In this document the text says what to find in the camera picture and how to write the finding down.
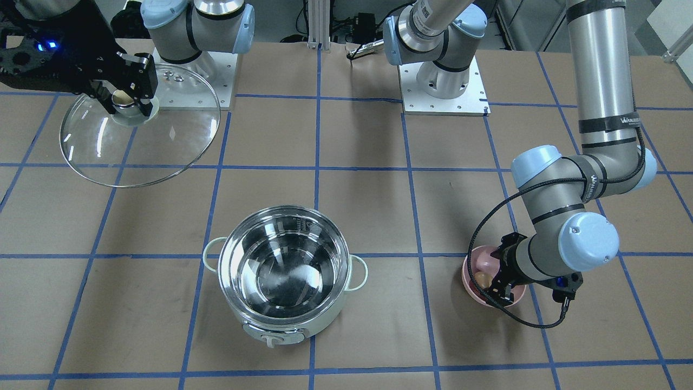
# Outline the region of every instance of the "mounting hole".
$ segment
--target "mounting hole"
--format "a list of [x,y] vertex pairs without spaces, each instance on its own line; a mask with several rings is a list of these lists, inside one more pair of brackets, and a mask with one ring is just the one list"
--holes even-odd
[[21,53],[15,54],[14,57],[12,57],[12,62],[14,62],[16,65],[21,65],[24,66],[31,61],[31,56],[28,53],[24,53],[23,51]]

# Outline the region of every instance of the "white mounting plate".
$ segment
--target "white mounting plate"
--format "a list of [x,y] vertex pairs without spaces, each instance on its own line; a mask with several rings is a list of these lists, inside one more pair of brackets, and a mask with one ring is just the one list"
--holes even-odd
[[[214,59],[216,64],[217,76],[209,84],[214,89],[214,92],[219,98],[219,106],[222,110],[228,110],[231,106],[231,97],[234,95],[236,89],[236,68],[238,66],[238,54],[231,53],[220,53],[217,51],[210,51],[209,54]],[[155,49],[154,53],[155,62],[163,62],[159,52]],[[174,101],[169,103],[166,99],[160,99],[159,104],[161,107],[166,108],[212,108],[216,107],[214,102],[207,102],[209,99],[206,96],[196,96],[194,94],[190,95],[190,99],[185,101]]]
[[490,114],[486,90],[479,74],[476,57],[469,65],[469,84],[466,91],[455,99],[438,99],[430,96],[416,83],[416,74],[422,62],[399,66],[404,113],[410,115],[467,115]]

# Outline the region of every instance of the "metal pot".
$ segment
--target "metal pot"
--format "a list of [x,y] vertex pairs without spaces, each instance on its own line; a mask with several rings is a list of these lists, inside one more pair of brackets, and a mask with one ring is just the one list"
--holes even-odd
[[[207,251],[225,241],[217,269]],[[229,306],[243,329],[273,348],[295,344],[327,327],[344,307],[347,292],[363,287],[366,263],[350,255],[344,236],[323,214],[282,205],[258,211],[228,237],[211,240],[202,254],[217,273]],[[349,288],[353,260],[365,269]]]

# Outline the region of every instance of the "blue joint cap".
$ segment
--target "blue joint cap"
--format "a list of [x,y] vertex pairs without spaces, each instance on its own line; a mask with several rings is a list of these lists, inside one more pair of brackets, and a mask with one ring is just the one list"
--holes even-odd
[[484,11],[475,4],[471,4],[453,21],[453,26],[470,37],[480,40],[486,33],[488,23]]
[[561,152],[553,145],[537,146],[517,156],[510,165],[515,186],[522,187],[561,157]]
[[402,65],[402,55],[399,53],[399,38],[397,38],[397,18],[390,16],[385,20],[383,41],[385,42],[385,57],[390,65]]
[[149,29],[167,25],[185,11],[188,0],[144,0],[139,9],[144,26]]
[[240,28],[236,36],[236,43],[231,50],[233,54],[244,54],[250,51],[255,37],[255,8],[250,4],[245,4],[243,15],[240,19]]
[[631,191],[641,189],[649,183],[652,183],[654,177],[657,176],[657,160],[654,159],[652,152],[648,148],[645,148],[645,166],[643,169],[645,172],[642,174],[638,184],[636,184]]
[[573,215],[559,233],[563,262],[579,272],[610,262],[618,253],[619,243],[616,227],[594,212]]

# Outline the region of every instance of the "pot handle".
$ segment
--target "pot handle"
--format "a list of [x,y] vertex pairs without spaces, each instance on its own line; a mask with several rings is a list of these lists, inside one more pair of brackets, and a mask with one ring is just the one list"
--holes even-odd
[[216,270],[214,268],[212,268],[211,266],[209,266],[209,264],[207,264],[207,252],[209,251],[209,249],[214,244],[221,242],[221,241],[225,241],[225,240],[226,240],[226,237],[217,237],[217,238],[211,240],[207,245],[205,245],[204,250],[202,251],[202,263],[204,264],[204,267],[206,269],[214,272],[214,273],[216,273]]
[[[363,265],[363,270],[365,271],[365,274],[363,275],[363,281],[360,285],[354,288],[350,288],[349,285],[351,284],[351,267],[353,266],[354,259],[356,259],[356,261]],[[363,261],[363,259],[361,257],[358,257],[357,255],[349,255],[349,281],[346,283],[347,287],[344,290],[346,292],[356,291],[366,284],[366,280],[368,280],[368,266],[366,265],[366,262]]]

